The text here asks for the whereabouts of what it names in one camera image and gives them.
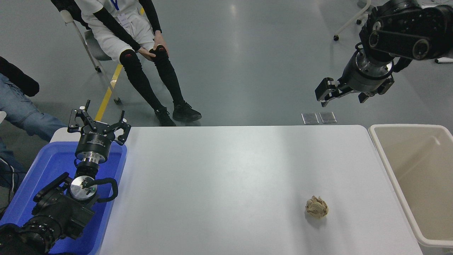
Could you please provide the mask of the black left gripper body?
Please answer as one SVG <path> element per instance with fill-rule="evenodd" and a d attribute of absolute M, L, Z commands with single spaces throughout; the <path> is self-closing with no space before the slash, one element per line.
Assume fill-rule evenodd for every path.
<path fill-rule="evenodd" d="M 101 158 L 108 158 L 112 144 L 111 138 L 114 138 L 114 135 L 103 133 L 108 128 L 107 123 L 96 121 L 95 126 L 96 130 L 88 124 L 81 128 L 81 137 L 75 151 L 76 158 L 84 158 L 84 154 L 89 152 L 97 153 Z"/>

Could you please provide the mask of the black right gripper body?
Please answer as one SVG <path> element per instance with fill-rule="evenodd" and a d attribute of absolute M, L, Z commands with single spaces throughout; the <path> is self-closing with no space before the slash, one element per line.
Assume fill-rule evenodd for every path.
<path fill-rule="evenodd" d="M 390 63 L 375 63 L 367 58 L 351 58 L 341 77 L 351 89 L 350 93 L 369 92 L 376 89 L 390 76 Z"/>

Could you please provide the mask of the seated person's right hand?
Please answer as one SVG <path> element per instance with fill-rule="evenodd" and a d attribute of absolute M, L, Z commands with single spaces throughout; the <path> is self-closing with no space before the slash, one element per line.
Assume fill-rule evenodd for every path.
<path fill-rule="evenodd" d="M 149 61 L 154 61 L 154 58 L 156 57 L 155 54 L 149 52 L 149 50 L 143 47 L 138 49 L 138 53 L 140 53 L 143 57 L 145 57 Z"/>

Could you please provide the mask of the seated person's left hand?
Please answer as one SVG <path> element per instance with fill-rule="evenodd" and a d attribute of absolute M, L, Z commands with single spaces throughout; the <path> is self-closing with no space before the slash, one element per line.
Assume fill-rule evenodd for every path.
<path fill-rule="evenodd" d="M 168 50 L 168 45 L 165 42 L 165 39 L 163 38 L 162 32 L 160 30 L 156 30 L 154 32 L 154 46 L 153 49 L 157 50 L 157 47 L 161 45 L 165 48 L 166 52 L 169 53 Z"/>

